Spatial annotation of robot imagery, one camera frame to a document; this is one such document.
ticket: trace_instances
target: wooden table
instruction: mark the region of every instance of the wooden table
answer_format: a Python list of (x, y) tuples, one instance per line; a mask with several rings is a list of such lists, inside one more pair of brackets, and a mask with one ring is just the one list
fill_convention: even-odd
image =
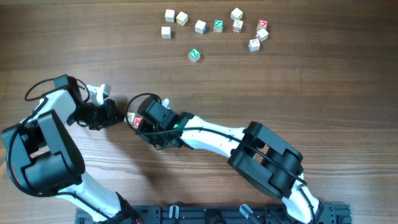
[[(235, 7), (244, 12), (241, 34), (231, 31)], [(188, 24), (165, 22), (166, 9), (186, 12)], [(314, 196), (349, 203), (354, 223), (397, 223), (397, 9), (388, 1), (1, 6), (0, 128), (37, 105), (23, 100), (30, 86), (64, 73), (109, 83), (118, 103), (153, 92), (213, 123), (266, 125), (303, 154)], [(194, 31), (198, 19), (205, 35)], [(224, 20), (222, 34), (215, 19)], [(269, 21), (269, 38), (250, 53), (259, 19)], [(172, 39), (161, 38), (162, 26)], [(194, 47), (197, 63), (188, 59)], [(212, 152), (156, 151), (122, 123), (67, 129), (87, 171), (133, 205), (274, 203)], [(73, 204), (12, 185), (3, 144), (0, 165), (0, 223), (73, 223)]]

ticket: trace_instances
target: cube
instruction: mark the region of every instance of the cube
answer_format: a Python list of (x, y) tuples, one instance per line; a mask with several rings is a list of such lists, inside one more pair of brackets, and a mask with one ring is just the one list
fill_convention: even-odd
[(242, 31), (242, 26), (243, 26), (243, 21), (240, 21), (239, 19), (235, 20), (234, 25), (232, 27), (233, 32), (241, 32)]
[(133, 124), (133, 122), (134, 122), (134, 117), (135, 117), (135, 113), (132, 113), (132, 112), (127, 112), (127, 119), (126, 118), (124, 118), (124, 122), (129, 122), (131, 125)]
[(195, 31), (199, 34), (204, 34), (206, 31), (206, 22), (198, 21), (195, 25)]
[(139, 126), (139, 124), (141, 123), (141, 121), (142, 121), (142, 117), (140, 117), (140, 116), (135, 116), (135, 117), (134, 117), (134, 121), (132, 122), (132, 127), (133, 127), (133, 128), (138, 128), (138, 126)]
[(264, 28), (265, 30), (267, 29), (268, 26), (268, 21), (265, 20), (259, 20), (259, 23), (257, 25), (257, 31), (261, 30), (262, 28)]
[(242, 19), (243, 12), (242, 10), (236, 8), (231, 12), (231, 19), (236, 20), (236, 19)]
[(162, 38), (163, 39), (171, 39), (172, 38), (172, 28), (171, 27), (162, 27)]
[(263, 42), (268, 38), (268, 32), (262, 28), (261, 30), (257, 31), (256, 38), (259, 39), (260, 42)]
[(260, 49), (260, 41), (257, 39), (252, 39), (249, 41), (249, 50), (256, 51)]
[(186, 15), (184, 12), (180, 12), (176, 18), (177, 23), (183, 26), (188, 22), (188, 15)]
[(191, 59), (192, 62), (197, 62), (200, 58), (200, 51), (192, 49), (188, 54), (188, 58)]
[(166, 9), (166, 13), (164, 14), (166, 22), (174, 22), (174, 16), (175, 16), (174, 10)]
[(223, 32), (224, 21), (214, 21), (214, 32)]

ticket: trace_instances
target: black cable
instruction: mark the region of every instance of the black cable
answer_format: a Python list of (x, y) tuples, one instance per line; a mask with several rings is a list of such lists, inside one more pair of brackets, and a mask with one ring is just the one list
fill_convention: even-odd
[(90, 99), (90, 92), (88, 91), (87, 86), (85, 83), (83, 83), (83, 81), (81, 81), (80, 79), (76, 79), (76, 81), (81, 82), (81, 84), (83, 84), (85, 86), (85, 89), (81, 86), (79, 86), (79, 87), (87, 91), (87, 98), (85, 100), (83, 100), (83, 102), (87, 103), (87, 101)]
[(31, 98), (31, 99), (28, 99), (27, 96), (29, 96), (29, 93), (31, 93), (31, 91), (32, 91), (35, 87), (37, 87), (38, 85), (40, 85), (40, 84), (42, 84), (42, 83), (45, 83), (45, 82), (48, 82), (48, 81), (54, 81), (54, 80), (55, 80), (54, 78), (48, 78), (48, 79), (46, 79), (46, 80), (42, 80), (42, 81), (36, 83), (35, 85), (33, 85), (33, 86), (26, 92), (26, 94), (25, 94), (25, 101), (34, 101), (34, 100), (38, 100), (38, 99), (43, 98), (43, 95), (46, 95), (46, 93), (44, 93), (44, 94), (41, 95), (41, 96), (33, 97), (33, 98)]
[(127, 123), (127, 125), (129, 126), (129, 128), (131, 128), (136, 134), (138, 134), (138, 130), (135, 129), (135, 128), (130, 124), (129, 118), (128, 118), (128, 116), (127, 116), (127, 113), (129, 112), (129, 107), (130, 107), (131, 103), (132, 103), (135, 99), (137, 99), (138, 97), (140, 97), (140, 96), (153, 96), (154, 98), (156, 98), (156, 100), (157, 100), (159, 103), (162, 102), (162, 99), (160, 98), (160, 96), (156, 95), (155, 93), (141, 93), (141, 94), (138, 94), (138, 95), (136, 95), (135, 97), (131, 98), (131, 100), (129, 101), (129, 103), (128, 103), (127, 106), (126, 106), (126, 112), (125, 112), (125, 114), (124, 114), (124, 117), (127, 119), (127, 122), (126, 122), (126, 123)]
[(307, 197), (307, 195), (305, 194), (305, 192), (304, 192), (304, 190), (303, 190), (303, 185), (302, 184), (300, 184), (298, 187), (297, 187), (297, 189), (301, 192), (301, 194), (303, 195), (303, 197), (304, 197), (304, 199), (307, 201), (307, 203), (308, 203), (308, 207), (310, 208), (310, 210), (311, 210), (311, 221), (312, 221), (312, 224), (316, 224), (316, 222), (315, 222), (315, 213), (313, 212), (313, 205), (311, 204), (311, 201), (310, 201), (310, 199)]
[[(31, 91), (32, 91), (34, 88), (36, 88), (38, 85), (40, 85), (40, 84), (42, 84), (42, 83), (45, 83), (45, 82), (48, 82), (48, 81), (54, 81), (54, 80), (55, 80), (54, 78), (48, 78), (48, 79), (46, 79), (46, 80), (42, 80), (42, 81), (36, 83), (35, 85), (33, 85), (33, 86), (26, 92), (26, 94), (25, 94), (25, 101), (35, 101), (35, 100), (39, 100), (39, 99), (43, 98), (45, 95), (47, 95), (48, 93), (50, 93), (50, 91), (48, 91), (48, 92), (43, 93), (41, 96), (36, 96), (36, 97), (33, 97), (33, 98), (28, 99), (29, 93), (31, 93)], [(83, 100), (83, 102), (87, 103), (87, 101), (90, 99), (90, 92), (88, 91), (87, 86), (86, 86), (85, 83), (83, 83), (83, 81), (81, 81), (80, 79), (76, 79), (76, 81), (79, 81), (79, 82), (81, 82), (81, 84), (84, 85), (84, 87), (82, 87), (82, 86), (80, 86), (80, 85), (78, 85), (78, 86), (79, 86), (79, 88), (81, 88), (81, 89), (87, 91), (87, 98), (86, 98), (85, 100)]]
[[(127, 112), (129, 111), (129, 107), (131, 105), (131, 103), (137, 99), (140, 96), (153, 96), (155, 97), (159, 103), (162, 101), (160, 99), (160, 97), (154, 93), (141, 93), (138, 94), (137, 96), (133, 97), (129, 103), (127, 104), (127, 108), (126, 108), (126, 114), (125, 117), (127, 118)], [(224, 136), (230, 140), (236, 141), (238, 143), (242, 143), (242, 141), (240, 139), (237, 139), (235, 137), (233, 137), (232, 135), (229, 134), (225, 134), (219, 131), (215, 131), (212, 129), (208, 129), (208, 128), (200, 128), (200, 127), (194, 127), (194, 128), (182, 128), (182, 129), (173, 129), (173, 130), (168, 130), (168, 131), (159, 131), (159, 132), (153, 132), (153, 133), (146, 133), (146, 132), (140, 132), (138, 131), (136, 128), (134, 128), (130, 122), (127, 120), (127, 125), (129, 126), (129, 128), (131, 128), (133, 131), (136, 132), (136, 134), (142, 134), (142, 135), (161, 135), (161, 134), (169, 134), (169, 133), (179, 133), (179, 132), (183, 132), (183, 131), (189, 131), (189, 130), (198, 130), (198, 131), (208, 131), (211, 133), (215, 133), (215, 134), (219, 134), (221, 136)], [(299, 182), (301, 182), (303, 185), (307, 186), (307, 182), (305, 180), (303, 180), (302, 178), (300, 178), (299, 176), (293, 174), (290, 170), (286, 169), (285, 167), (281, 166), (279, 163), (277, 163), (276, 161), (274, 161), (273, 159), (271, 159), (270, 157), (268, 157), (267, 155), (265, 155), (263, 152), (261, 152), (260, 150), (256, 149), (255, 147), (249, 146), (247, 144), (245, 144), (245, 147), (249, 148), (250, 150), (256, 152), (257, 154), (259, 154), (260, 156), (262, 156), (265, 160), (267, 160), (268, 162), (270, 162), (272, 165), (276, 166), (277, 168), (283, 170), (285, 173), (287, 173), (288, 175), (290, 175), (291, 177), (293, 177), (295, 180), (298, 180)]]
[(88, 127), (88, 124), (80, 124), (79, 121), (76, 121), (76, 124), (79, 125), (82, 128)]

